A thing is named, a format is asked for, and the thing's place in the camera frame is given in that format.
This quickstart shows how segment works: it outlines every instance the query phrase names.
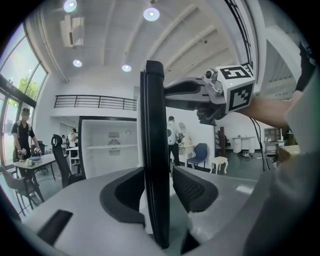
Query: blue chair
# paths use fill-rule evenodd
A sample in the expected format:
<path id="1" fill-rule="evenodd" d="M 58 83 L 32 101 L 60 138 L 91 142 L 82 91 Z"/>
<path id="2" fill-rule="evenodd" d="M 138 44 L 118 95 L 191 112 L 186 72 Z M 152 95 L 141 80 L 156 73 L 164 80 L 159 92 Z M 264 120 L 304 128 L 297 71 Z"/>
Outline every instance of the blue chair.
<path id="1" fill-rule="evenodd" d="M 189 158 L 186 161 L 186 166 L 188 163 L 193 163 L 195 166 L 204 162 L 204 168 L 206 167 L 206 159 L 208 155 L 208 145 L 206 143 L 199 143 L 194 147 L 195 157 Z"/>

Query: black cable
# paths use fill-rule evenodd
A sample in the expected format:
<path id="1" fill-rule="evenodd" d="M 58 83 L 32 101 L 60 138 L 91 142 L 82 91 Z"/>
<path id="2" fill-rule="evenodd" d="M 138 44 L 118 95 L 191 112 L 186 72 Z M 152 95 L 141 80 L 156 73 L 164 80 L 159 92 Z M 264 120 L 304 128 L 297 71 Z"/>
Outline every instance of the black cable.
<path id="1" fill-rule="evenodd" d="M 257 120 L 253 119 L 256 124 L 259 126 L 259 133 L 260 133 L 260 143 L 261 143 L 261 150 L 263 150 L 264 148 L 262 147 L 262 142 L 261 142 L 261 129 L 260 129 L 260 125 L 258 124 Z M 269 167 L 269 164 L 268 164 L 268 161 L 267 161 L 267 158 L 265 158 L 265 162 L 266 162 L 266 165 L 268 166 L 268 170 L 270 171 L 270 167 Z"/>
<path id="2" fill-rule="evenodd" d="M 259 138 L 258 130 L 257 130 L 257 127 L 256 127 L 256 124 L 255 124 L 254 120 L 251 117 L 249 117 L 249 118 L 250 118 L 251 122 L 253 123 L 254 129 L 255 129 L 255 133 L 256 133 L 256 136 L 258 138 L 258 142 L 259 142 L 260 150 L 261 150 L 261 156 L 262 156 L 262 168 L 263 168 L 263 171 L 265 171 L 265 161 L 264 161 L 264 153 L 263 153 L 263 150 L 262 150 L 261 138 Z"/>
<path id="3" fill-rule="evenodd" d="M 30 206 L 30 204 L 27 205 L 26 207 L 24 207 L 24 208 L 18 213 L 18 215 L 19 215 L 20 213 L 22 213 L 22 211 L 25 210 L 26 208 L 28 208 L 29 206 Z"/>

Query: hand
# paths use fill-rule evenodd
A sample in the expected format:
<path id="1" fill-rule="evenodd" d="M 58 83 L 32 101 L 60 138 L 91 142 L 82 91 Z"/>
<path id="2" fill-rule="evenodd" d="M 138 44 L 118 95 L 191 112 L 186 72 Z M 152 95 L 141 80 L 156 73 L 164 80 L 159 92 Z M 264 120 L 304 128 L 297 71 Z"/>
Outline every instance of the hand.
<path id="1" fill-rule="evenodd" d="M 26 154 L 27 154 L 27 150 L 25 148 L 18 150 L 18 158 L 20 160 L 23 160 Z"/>
<path id="2" fill-rule="evenodd" d="M 34 148 L 34 150 L 33 150 L 33 152 L 36 154 L 36 155 L 39 155 L 39 156 L 41 156 L 41 149 L 40 148 L 37 148 L 37 147 L 35 147 Z"/>

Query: air vent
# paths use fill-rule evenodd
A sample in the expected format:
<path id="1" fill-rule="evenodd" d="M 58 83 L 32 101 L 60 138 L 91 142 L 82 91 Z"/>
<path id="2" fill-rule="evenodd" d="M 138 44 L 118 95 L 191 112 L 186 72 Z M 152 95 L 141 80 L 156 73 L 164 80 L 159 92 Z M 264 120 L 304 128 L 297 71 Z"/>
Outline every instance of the air vent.
<path id="1" fill-rule="evenodd" d="M 82 46 L 85 36 L 85 18 L 64 16 L 60 21 L 61 37 L 65 47 Z"/>

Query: black mesh chair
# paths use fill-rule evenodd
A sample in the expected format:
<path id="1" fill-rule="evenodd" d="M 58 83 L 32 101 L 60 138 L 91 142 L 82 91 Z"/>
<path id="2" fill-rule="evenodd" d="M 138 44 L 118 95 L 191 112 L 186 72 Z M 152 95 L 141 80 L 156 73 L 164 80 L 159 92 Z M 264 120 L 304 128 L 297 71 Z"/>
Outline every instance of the black mesh chair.
<path id="1" fill-rule="evenodd" d="M 32 210 L 34 209 L 34 206 L 33 206 L 32 203 L 34 203 L 36 206 L 38 205 L 33 200 L 33 198 L 30 196 L 31 193 L 37 192 L 37 191 L 35 191 L 34 184 L 32 184 L 32 182 L 29 179 L 27 179 L 26 177 L 15 178 L 13 176 L 13 174 L 17 173 L 17 171 L 8 172 L 3 167 L 1 167 L 1 170 L 2 170 L 2 174 L 3 174 L 4 180 L 5 180 L 6 184 L 7 184 L 7 186 L 10 189 L 13 189 L 14 192 L 15 192 L 15 196 L 16 196 L 16 199 L 17 199 L 18 204 L 20 206 L 22 214 L 24 216 L 26 216 L 24 210 L 26 210 L 27 212 L 28 212 L 28 210 L 27 210 L 27 207 L 25 206 L 25 203 L 24 203 L 24 200 L 23 200 L 23 196 L 28 199 L 30 207 L 31 207 Z M 20 195 L 20 199 L 22 201 L 23 207 L 22 207 L 21 202 L 19 200 L 18 194 Z"/>
<path id="2" fill-rule="evenodd" d="M 77 174 L 71 173 L 67 159 L 64 156 L 64 152 L 61 147 L 62 138 L 59 135 L 54 134 L 51 139 L 51 145 L 52 145 L 54 158 L 61 172 L 62 187 L 65 188 L 72 183 L 83 180 L 83 176 L 81 173 L 77 173 Z"/>

